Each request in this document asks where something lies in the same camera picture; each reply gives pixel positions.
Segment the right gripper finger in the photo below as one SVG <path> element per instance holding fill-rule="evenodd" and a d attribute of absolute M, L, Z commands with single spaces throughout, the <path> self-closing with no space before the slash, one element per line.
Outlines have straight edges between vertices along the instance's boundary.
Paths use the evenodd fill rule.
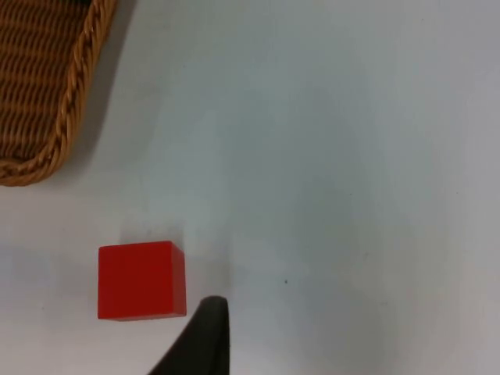
<path fill-rule="evenodd" d="M 230 314 L 221 296 L 202 299 L 180 336 L 149 372 L 163 374 L 230 373 Z"/>

